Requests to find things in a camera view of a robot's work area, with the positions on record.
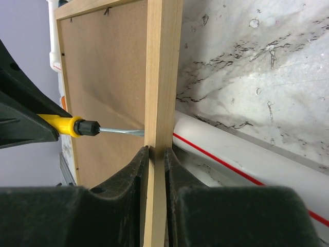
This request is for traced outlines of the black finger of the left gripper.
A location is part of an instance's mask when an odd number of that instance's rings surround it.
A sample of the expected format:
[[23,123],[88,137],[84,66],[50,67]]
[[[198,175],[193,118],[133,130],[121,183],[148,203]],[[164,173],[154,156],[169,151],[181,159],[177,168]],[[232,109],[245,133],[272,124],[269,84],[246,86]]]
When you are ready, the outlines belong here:
[[1,148],[58,141],[58,131],[40,114],[71,117],[33,84],[1,43]]

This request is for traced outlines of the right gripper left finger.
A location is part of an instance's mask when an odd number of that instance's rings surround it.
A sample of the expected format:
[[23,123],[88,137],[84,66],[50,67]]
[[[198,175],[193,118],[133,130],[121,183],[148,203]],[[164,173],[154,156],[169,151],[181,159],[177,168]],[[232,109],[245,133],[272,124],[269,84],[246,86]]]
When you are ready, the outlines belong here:
[[140,197],[148,147],[92,189],[1,189],[1,246],[140,246]]

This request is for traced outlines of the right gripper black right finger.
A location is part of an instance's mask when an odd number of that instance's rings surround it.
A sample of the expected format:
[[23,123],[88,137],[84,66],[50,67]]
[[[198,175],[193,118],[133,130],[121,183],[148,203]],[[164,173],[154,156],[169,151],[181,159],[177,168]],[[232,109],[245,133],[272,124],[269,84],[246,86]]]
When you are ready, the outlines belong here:
[[278,186],[208,187],[164,153],[169,246],[320,246],[301,198]]

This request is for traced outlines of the small yellow screwdriver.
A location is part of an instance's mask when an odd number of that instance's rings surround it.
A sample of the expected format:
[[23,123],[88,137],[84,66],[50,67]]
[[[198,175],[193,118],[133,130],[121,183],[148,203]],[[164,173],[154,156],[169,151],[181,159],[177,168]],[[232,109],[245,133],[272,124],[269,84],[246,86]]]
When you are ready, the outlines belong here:
[[79,116],[61,117],[59,115],[39,114],[39,117],[54,127],[59,134],[71,137],[96,136],[101,132],[128,134],[144,137],[144,130],[129,130],[101,127],[97,121],[85,120]]

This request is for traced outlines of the wooden picture frame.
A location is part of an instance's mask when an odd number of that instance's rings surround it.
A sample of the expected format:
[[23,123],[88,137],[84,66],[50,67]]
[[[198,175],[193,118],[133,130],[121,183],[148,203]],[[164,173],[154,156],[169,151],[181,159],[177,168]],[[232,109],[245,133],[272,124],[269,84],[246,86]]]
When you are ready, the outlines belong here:
[[113,175],[147,145],[142,242],[164,246],[164,151],[172,145],[182,1],[80,1],[54,12],[68,112],[144,137],[103,133],[72,140],[79,185]]

